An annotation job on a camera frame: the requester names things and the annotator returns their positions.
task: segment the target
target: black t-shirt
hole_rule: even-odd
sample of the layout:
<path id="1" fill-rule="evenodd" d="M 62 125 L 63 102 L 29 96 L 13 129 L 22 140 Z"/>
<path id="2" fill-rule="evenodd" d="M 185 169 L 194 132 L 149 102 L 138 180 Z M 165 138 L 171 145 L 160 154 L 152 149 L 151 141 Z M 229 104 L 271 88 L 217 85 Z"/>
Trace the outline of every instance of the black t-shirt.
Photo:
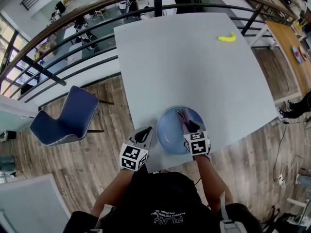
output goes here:
<path id="1" fill-rule="evenodd" d="M 259 221 L 242 204 L 226 206 L 228 216 L 241 222 L 248 233 L 261 233 Z M 202 230 L 219 233 L 221 213 L 215 216 L 202 204 L 192 180 L 171 172 L 141 175 L 135 173 L 121 206 L 101 222 L 106 230 L 167 231 Z M 84 233 L 93 229 L 98 218 L 74 212 L 64 233 Z"/>

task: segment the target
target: blue plate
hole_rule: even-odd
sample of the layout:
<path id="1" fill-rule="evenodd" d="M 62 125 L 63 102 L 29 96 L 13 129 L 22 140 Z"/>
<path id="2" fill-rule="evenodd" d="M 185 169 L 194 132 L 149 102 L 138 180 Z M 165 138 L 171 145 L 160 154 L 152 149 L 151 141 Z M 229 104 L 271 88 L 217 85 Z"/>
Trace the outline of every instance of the blue plate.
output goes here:
<path id="1" fill-rule="evenodd" d="M 298 49 L 297 49 L 296 47 L 293 47 L 293 54 L 294 54 L 296 60 L 298 61 L 298 63 L 301 64 L 301 63 L 303 62 L 303 59 L 302 59 L 301 56 L 298 56 L 298 57 L 297 57 L 296 54 L 295 54 L 296 52 L 299 52 Z"/>
<path id="2" fill-rule="evenodd" d="M 156 133 L 160 144 L 170 154 L 188 153 L 184 147 L 184 133 L 176 114 L 176 110 L 180 109 L 184 109 L 189 120 L 203 123 L 199 114 L 188 107 L 173 107 L 165 111 L 157 124 Z"/>

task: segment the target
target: blue chair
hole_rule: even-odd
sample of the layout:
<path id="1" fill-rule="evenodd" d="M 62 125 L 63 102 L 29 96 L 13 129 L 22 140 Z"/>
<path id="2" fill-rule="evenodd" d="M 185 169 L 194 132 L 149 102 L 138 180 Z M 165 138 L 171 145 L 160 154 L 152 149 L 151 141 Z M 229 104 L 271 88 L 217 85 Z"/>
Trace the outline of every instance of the blue chair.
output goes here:
<path id="1" fill-rule="evenodd" d="M 82 140 L 86 133 L 103 130 L 88 130 L 99 103 L 114 104 L 99 100 L 93 94 L 73 86 L 70 88 L 58 119 L 40 111 L 30 125 L 30 130 L 46 146 Z"/>

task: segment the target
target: forearm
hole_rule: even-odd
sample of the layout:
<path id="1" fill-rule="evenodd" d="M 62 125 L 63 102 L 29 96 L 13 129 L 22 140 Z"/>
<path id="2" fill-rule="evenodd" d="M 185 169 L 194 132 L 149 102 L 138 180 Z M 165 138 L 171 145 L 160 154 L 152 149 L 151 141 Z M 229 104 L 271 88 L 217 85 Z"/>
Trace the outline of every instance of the forearm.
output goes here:
<path id="1" fill-rule="evenodd" d="M 97 198 L 91 210 L 91 214 L 99 217 L 105 204 L 117 206 L 118 202 L 125 195 L 133 175 L 134 171 L 128 169 L 121 170 L 110 185 Z"/>
<path id="2" fill-rule="evenodd" d="M 233 203 L 231 192 L 208 158 L 197 155 L 195 160 L 199 167 L 205 197 L 212 212 L 216 214 L 220 210 L 220 196 L 222 193 L 225 192 L 226 205 Z"/>

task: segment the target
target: banana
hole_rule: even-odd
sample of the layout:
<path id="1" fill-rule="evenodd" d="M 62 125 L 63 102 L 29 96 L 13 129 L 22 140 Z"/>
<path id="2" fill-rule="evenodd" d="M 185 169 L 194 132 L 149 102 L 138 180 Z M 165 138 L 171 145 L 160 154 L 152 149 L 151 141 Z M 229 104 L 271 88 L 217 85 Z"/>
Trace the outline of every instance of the banana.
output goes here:
<path id="1" fill-rule="evenodd" d="M 219 36 L 218 40 L 220 41 L 226 41 L 226 42 L 232 42 L 235 41 L 237 39 L 237 36 L 231 32 L 231 36 Z"/>

